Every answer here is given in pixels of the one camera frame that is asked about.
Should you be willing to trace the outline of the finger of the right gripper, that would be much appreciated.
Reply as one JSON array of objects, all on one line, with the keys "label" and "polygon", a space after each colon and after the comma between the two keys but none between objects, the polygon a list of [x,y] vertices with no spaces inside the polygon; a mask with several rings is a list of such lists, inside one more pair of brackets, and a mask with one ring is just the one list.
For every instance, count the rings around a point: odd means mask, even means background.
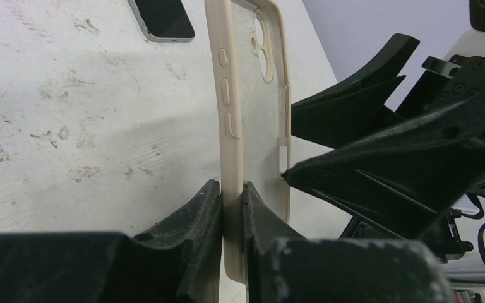
[{"label": "finger of the right gripper", "polygon": [[420,41],[394,34],[360,70],[291,106],[296,138],[337,149],[372,133],[385,102],[404,80],[399,74]]}]

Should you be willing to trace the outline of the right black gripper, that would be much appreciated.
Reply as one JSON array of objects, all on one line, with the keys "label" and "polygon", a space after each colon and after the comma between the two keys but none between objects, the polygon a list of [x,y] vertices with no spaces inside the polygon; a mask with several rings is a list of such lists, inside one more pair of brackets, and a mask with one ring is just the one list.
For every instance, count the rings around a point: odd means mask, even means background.
[{"label": "right black gripper", "polygon": [[[283,174],[300,191],[353,215],[347,237],[423,241],[443,262],[474,249],[458,218],[485,198],[485,57],[466,60],[423,114]],[[468,197],[474,211],[455,202]]]}]

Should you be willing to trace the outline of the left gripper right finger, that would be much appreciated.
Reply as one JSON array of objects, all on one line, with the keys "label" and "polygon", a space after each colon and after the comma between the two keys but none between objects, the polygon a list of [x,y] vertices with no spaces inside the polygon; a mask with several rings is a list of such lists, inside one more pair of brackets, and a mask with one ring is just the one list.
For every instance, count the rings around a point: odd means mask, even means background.
[{"label": "left gripper right finger", "polygon": [[307,239],[247,182],[242,192],[248,302],[453,302],[421,242]]}]

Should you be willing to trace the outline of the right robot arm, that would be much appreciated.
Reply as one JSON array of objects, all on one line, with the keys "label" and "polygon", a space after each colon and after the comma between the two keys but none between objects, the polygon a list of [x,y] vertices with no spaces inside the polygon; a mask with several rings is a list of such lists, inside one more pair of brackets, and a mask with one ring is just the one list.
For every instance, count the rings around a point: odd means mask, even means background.
[{"label": "right robot arm", "polygon": [[330,152],[282,177],[352,215],[344,239],[420,240],[442,261],[475,248],[485,266],[485,52],[427,58],[391,110],[417,45],[395,34],[352,76],[295,103],[292,134]]}]

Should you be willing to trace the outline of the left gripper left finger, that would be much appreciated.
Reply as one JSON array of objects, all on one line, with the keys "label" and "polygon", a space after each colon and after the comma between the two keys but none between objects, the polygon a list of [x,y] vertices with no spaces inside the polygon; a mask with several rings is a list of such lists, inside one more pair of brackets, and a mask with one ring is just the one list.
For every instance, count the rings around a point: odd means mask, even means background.
[{"label": "left gripper left finger", "polygon": [[120,232],[0,234],[0,302],[217,302],[220,185],[134,237]]}]

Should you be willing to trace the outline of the beige phone case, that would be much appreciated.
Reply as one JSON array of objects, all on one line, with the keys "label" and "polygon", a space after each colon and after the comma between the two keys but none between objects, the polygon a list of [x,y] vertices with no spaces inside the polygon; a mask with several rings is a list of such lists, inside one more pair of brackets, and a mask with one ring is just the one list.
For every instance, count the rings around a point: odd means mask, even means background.
[{"label": "beige phone case", "polygon": [[276,1],[206,1],[220,134],[224,268],[245,281],[242,193],[251,182],[288,222],[291,90],[287,41]]}]

